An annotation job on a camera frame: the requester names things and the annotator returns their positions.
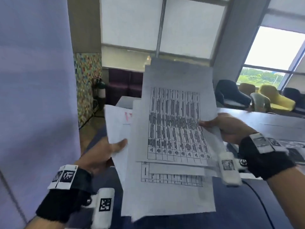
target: mosaic tile wall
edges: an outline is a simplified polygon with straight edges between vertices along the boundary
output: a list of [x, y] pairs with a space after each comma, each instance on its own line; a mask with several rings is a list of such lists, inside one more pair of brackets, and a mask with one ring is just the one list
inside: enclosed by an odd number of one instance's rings
[[92, 115], [92, 79], [102, 76], [100, 53], [75, 53], [74, 68], [77, 86], [78, 126], [82, 126]]

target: sky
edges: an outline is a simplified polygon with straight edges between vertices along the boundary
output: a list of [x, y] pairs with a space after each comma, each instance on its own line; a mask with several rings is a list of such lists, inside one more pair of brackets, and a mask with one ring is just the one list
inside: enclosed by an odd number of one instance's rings
[[288, 70], [305, 34], [261, 26], [245, 64]]

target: forearm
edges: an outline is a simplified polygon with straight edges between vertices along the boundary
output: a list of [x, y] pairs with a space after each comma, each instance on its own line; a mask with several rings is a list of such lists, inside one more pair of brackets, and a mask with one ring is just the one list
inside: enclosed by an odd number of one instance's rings
[[305, 175], [293, 167], [269, 178], [267, 183], [292, 226], [305, 228]]
[[57, 221], [49, 221], [38, 216], [25, 227], [25, 229], [64, 229], [65, 224]]

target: brown floor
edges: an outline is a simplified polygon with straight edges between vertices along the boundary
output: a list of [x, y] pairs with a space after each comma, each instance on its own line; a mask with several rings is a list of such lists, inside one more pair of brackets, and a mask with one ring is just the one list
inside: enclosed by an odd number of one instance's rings
[[[103, 110], [97, 111], [97, 116], [104, 116]], [[81, 143], [81, 154], [86, 150], [97, 130], [105, 124], [105, 118], [92, 117], [80, 130], [79, 138]]]

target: tabletop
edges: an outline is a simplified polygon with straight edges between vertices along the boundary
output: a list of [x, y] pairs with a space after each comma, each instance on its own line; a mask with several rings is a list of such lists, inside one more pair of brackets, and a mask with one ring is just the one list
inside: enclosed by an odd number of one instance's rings
[[[119, 102], [119, 107], [132, 108], [133, 99], [128, 98], [126, 102]], [[242, 110], [219, 108], [218, 112], [228, 112], [251, 125], [256, 130], [273, 136], [278, 139], [291, 139], [305, 141], [303, 134], [303, 120], [301, 118], [276, 116], [264, 113], [248, 113]], [[101, 137], [106, 136], [106, 128], [101, 128], [88, 149], [94, 146]], [[292, 229], [292, 226], [285, 216], [269, 186], [262, 180], [246, 180], [259, 194], [269, 216], [278, 229]], [[213, 177], [213, 191], [215, 198], [216, 212], [186, 214], [186, 215], [165, 215], [144, 217], [135, 223], [131, 223], [130, 217], [121, 217], [120, 208], [123, 197], [123, 190], [120, 180], [114, 167], [106, 170], [105, 173], [94, 178], [93, 188], [112, 187], [115, 189], [114, 210], [111, 228], [234, 228], [254, 229], [271, 228], [267, 216], [252, 190], [242, 185], [240, 187], [226, 187], [221, 179]], [[90, 228], [92, 211], [89, 209], [76, 213], [69, 221], [69, 227]]]

